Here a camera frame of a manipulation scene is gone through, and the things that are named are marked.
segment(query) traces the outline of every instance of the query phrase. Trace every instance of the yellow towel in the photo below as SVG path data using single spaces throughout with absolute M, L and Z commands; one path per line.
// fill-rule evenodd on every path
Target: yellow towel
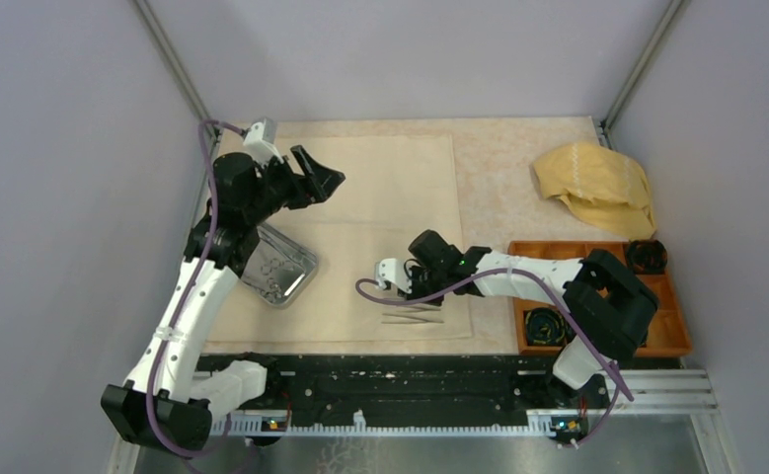
M 543 198 L 558 198 L 579 219 L 629 239 L 656 230 L 652 190 L 633 159 L 594 143 L 571 143 L 533 163 Z

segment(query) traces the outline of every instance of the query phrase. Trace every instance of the black round object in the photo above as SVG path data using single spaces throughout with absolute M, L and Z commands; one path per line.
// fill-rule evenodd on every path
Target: black round object
M 523 317 L 526 343 L 530 346 L 563 346 L 567 339 L 565 320 L 551 308 L 535 308 Z
M 625 250 L 629 269 L 638 275 L 660 275 L 666 270 L 668 254 L 659 240 L 635 240 Z

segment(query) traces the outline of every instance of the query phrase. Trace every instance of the robotic arm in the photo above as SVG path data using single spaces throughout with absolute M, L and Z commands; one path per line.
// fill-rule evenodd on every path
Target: robotic arm
M 195 385 L 192 376 L 221 304 L 259 245 L 257 227 L 283 207 L 300 209 L 326 201 L 345 179 L 299 145 L 291 153 L 303 175 L 294 173 L 273 145 L 274 133 L 274 122 L 263 118 L 242 130 L 244 152 L 228 153 L 213 163 L 217 229 L 209 235 L 208 205 L 190 233 L 178 283 L 148 348 L 122 385 L 108 385 L 103 392 L 101 405 L 128 442 L 162 448 L 156 428 L 177 448 L 201 449 L 214 422 L 265 391 L 267 369 L 250 360 L 234 361 Z M 189 288 L 208 238 L 207 260 Z M 189 296 L 182 303 L 185 291 Z M 147 412 L 149 386 L 156 427 Z
M 414 258 L 407 262 L 386 259 L 375 265 L 381 289 L 396 287 L 406 301 L 441 305 L 444 296 L 429 297 L 470 277 L 455 294 L 512 296 L 556 304 L 560 295 L 592 344 L 577 335 L 559 354 L 547 377 L 547 390 L 560 406 L 572 406 L 587 380 L 606 363 L 631 359 L 649 329 L 659 301 L 616 257 L 594 250 L 585 259 L 540 260 L 514 257 L 488 247 L 471 247 L 465 254 L 432 230 L 410 245 Z M 541 280 L 539 284 L 528 273 Z M 553 293 L 547 294 L 545 288 Z

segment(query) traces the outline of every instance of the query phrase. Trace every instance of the beige mat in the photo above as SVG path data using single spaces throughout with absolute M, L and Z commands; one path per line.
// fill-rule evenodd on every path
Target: beige mat
M 468 298 L 446 298 L 438 323 L 385 324 L 395 309 L 371 303 L 354 282 L 372 277 L 375 262 L 410 257 L 408 245 L 424 230 L 462 248 L 457 186 L 449 135 L 281 139 L 294 144 L 346 181 L 326 203 L 283 210 L 269 222 L 317 254 L 314 279 L 285 309 L 262 302 L 244 285 L 225 301 L 207 341 L 409 341 L 471 336 Z M 376 294 L 374 286 L 370 291 Z

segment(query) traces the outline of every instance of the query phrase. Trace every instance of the metal pole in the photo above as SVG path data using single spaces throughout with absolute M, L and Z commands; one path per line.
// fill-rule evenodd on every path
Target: metal pole
M 625 81 L 625 84 L 623 84 L 622 89 L 620 89 L 620 93 L 614 101 L 614 104 L 611 106 L 610 110 L 608 110 L 608 115 L 605 117 L 605 120 L 602 121 L 602 131 L 608 139 L 610 139 L 609 135 L 617 120 L 619 120 L 620 116 L 625 111 L 625 108 L 628 105 L 628 100 L 631 99 L 634 91 L 637 89 L 638 83 L 645 76 L 654 62 L 654 57 L 662 46 L 662 40 L 664 40 L 666 35 L 671 31 L 675 24 L 675 20 L 683 10 L 685 10 L 688 4 L 689 0 L 671 0 L 668 7 L 666 7 L 663 17 L 660 19 L 659 23 L 657 23 L 657 27 L 654 29 L 654 33 L 652 33 L 652 37 L 649 39 L 649 43 L 646 44 L 643 53 L 634 65 L 634 69 L 632 69 L 631 74 L 629 74 L 628 79 Z
M 166 31 L 154 14 L 151 5 L 147 0 L 129 0 L 134 6 L 137 16 L 146 28 L 146 32 L 149 34 L 152 42 L 157 47 L 160 53 L 163 63 L 166 65 L 166 69 L 172 74 L 172 78 L 175 80 L 175 84 L 178 85 L 178 89 L 181 90 L 181 94 L 187 101 L 187 105 L 192 110 L 192 113 L 199 120 L 209 119 L 209 112 L 203 103 L 197 89 L 195 88 L 190 75 L 187 74 L 187 69 L 184 67 L 181 59 L 178 57 L 175 48 L 172 46 L 172 42 L 169 41 L 169 37 L 166 35 Z M 214 137 L 215 133 L 211 127 L 207 128 L 207 133 Z

